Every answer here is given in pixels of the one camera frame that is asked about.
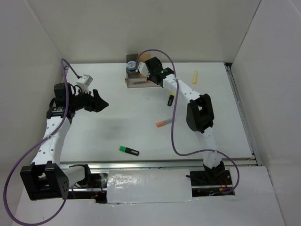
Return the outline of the orange grey highlighter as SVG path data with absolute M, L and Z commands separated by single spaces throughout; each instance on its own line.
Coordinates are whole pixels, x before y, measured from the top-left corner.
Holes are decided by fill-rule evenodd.
M 157 123 L 156 123 L 156 127 L 157 127 L 157 128 L 160 128 L 160 127 L 162 127 L 162 126 L 171 124 L 173 121 L 175 121 L 174 118 L 169 118 L 169 119 L 166 119 L 166 120 L 157 122 Z

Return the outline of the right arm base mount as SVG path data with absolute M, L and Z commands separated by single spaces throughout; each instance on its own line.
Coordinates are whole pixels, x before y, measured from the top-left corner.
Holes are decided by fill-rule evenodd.
M 192 197 L 234 195 L 230 171 L 226 169 L 217 178 L 209 178 L 205 170 L 190 171 L 186 176 L 190 180 Z

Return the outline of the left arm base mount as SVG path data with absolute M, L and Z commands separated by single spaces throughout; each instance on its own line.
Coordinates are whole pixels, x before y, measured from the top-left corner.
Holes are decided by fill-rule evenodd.
M 92 173 L 88 164 L 75 164 L 66 170 L 70 182 L 68 199 L 91 199 L 107 203 L 108 173 Z

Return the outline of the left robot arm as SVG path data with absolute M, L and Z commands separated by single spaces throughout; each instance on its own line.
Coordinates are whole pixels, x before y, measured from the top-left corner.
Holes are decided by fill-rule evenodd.
M 78 90 L 78 93 L 74 94 L 70 83 L 58 83 L 54 86 L 54 93 L 55 97 L 47 111 L 45 141 L 39 145 L 31 164 L 23 166 L 20 172 L 32 201 L 66 198 L 69 188 L 74 184 L 83 188 L 92 184 L 93 176 L 87 164 L 75 164 L 68 169 L 61 169 L 61 153 L 76 111 L 84 109 L 98 113 L 109 106 L 96 89 L 87 93 Z

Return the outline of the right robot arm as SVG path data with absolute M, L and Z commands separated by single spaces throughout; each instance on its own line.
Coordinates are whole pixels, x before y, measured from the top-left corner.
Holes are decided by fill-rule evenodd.
M 214 111 L 210 96 L 208 94 L 200 94 L 179 79 L 176 75 L 174 64 L 172 64 L 172 68 L 163 68 L 161 61 L 157 57 L 140 62 L 137 71 L 145 75 L 148 81 L 175 94 L 171 127 L 172 148 L 181 157 L 202 153 L 205 179 L 211 185 L 217 184 L 222 178 L 225 166 L 222 161 L 222 154 L 216 150 L 216 143 L 213 137 Z M 176 150 L 174 120 L 178 97 L 180 96 L 184 98 L 186 104 L 186 123 L 188 127 L 195 132 L 197 138 L 205 142 L 206 146 L 209 147 L 208 149 L 183 154 Z

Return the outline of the red gel pen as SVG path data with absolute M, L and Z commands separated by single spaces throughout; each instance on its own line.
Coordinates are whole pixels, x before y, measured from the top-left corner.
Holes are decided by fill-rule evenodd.
M 133 82 L 133 85 L 148 84 L 148 81 Z

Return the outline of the blue tape roll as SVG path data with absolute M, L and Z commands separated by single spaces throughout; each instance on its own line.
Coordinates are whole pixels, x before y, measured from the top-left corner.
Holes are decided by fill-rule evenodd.
M 137 68 L 137 63 L 135 60 L 130 60 L 127 62 L 126 72 L 135 73 Z

